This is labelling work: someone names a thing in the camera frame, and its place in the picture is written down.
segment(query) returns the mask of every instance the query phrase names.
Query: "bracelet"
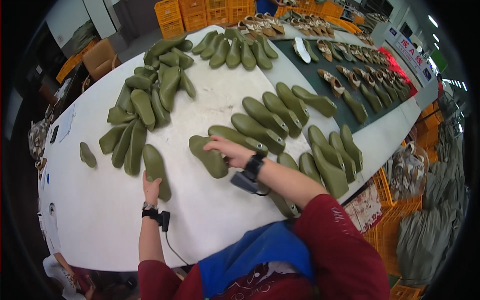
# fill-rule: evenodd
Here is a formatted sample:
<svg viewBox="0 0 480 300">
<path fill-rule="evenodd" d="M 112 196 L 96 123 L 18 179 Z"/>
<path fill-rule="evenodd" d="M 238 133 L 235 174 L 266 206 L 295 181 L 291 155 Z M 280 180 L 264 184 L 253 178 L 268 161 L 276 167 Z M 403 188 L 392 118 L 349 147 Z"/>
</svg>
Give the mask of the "bracelet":
<svg viewBox="0 0 480 300">
<path fill-rule="evenodd" d="M 145 210 L 146 208 L 158 210 L 158 207 L 156 205 L 144 202 L 144 205 L 142 206 L 142 210 Z"/>
</svg>

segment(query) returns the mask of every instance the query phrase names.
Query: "chair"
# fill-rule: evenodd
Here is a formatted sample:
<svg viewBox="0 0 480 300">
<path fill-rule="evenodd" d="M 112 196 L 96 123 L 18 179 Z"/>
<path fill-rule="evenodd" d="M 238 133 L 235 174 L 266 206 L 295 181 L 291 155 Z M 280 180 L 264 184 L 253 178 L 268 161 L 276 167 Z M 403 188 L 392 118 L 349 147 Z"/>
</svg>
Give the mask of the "chair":
<svg viewBox="0 0 480 300">
<path fill-rule="evenodd" d="M 121 64 L 118 59 L 118 54 L 115 54 L 112 45 L 106 38 L 102 39 L 88 50 L 82 56 L 82 61 L 90 73 L 90 76 L 95 81 L 99 80 Z M 89 82 L 90 79 L 87 77 L 84 85 Z"/>
</svg>

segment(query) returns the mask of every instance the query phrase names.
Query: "bag of shoe uppers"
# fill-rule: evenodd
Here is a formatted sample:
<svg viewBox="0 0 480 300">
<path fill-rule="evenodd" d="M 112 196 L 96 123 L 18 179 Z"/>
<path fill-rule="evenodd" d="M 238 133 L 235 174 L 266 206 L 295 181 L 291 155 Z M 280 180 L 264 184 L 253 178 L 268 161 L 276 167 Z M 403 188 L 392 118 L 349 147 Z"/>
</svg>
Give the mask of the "bag of shoe uppers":
<svg viewBox="0 0 480 300">
<path fill-rule="evenodd" d="M 428 155 L 414 142 L 398 149 L 392 156 L 390 193 L 392 200 L 423 195 L 429 167 Z"/>
</svg>

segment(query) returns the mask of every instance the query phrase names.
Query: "fluorescent light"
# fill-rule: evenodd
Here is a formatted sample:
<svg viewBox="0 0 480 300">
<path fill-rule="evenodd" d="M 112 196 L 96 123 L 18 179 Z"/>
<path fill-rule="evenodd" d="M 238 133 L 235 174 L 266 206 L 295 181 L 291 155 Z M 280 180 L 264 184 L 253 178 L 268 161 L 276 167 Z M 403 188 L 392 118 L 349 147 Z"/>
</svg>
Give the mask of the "fluorescent light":
<svg viewBox="0 0 480 300">
<path fill-rule="evenodd" d="M 437 24 L 437 22 L 435 22 L 435 20 L 432 18 L 432 16 L 429 15 L 428 18 L 429 18 L 430 21 L 433 23 L 433 25 L 435 25 L 435 27 L 438 28 L 438 24 Z"/>
</svg>

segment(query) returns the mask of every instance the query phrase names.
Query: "hand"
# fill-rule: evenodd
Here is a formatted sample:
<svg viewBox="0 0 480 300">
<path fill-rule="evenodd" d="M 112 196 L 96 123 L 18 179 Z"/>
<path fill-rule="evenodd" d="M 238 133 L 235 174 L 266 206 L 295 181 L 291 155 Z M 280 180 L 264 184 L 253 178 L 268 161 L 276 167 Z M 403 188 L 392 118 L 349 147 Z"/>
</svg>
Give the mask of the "hand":
<svg viewBox="0 0 480 300">
<path fill-rule="evenodd" d="M 250 157 L 255 154 L 255 151 L 249 150 L 221 136 L 212 135 L 211 138 L 214 141 L 207 143 L 204 146 L 204 150 L 217 149 L 228 158 L 230 167 L 245 169 Z"/>
<path fill-rule="evenodd" d="M 73 271 L 69 271 L 68 274 L 70 275 L 70 280 L 72 281 L 73 285 L 77 284 L 77 277 Z"/>
<path fill-rule="evenodd" d="M 158 204 L 158 186 L 162 182 L 161 178 L 155 179 L 153 182 L 147 180 L 147 173 L 144 171 L 144 194 L 145 202 L 157 205 Z"/>
</svg>

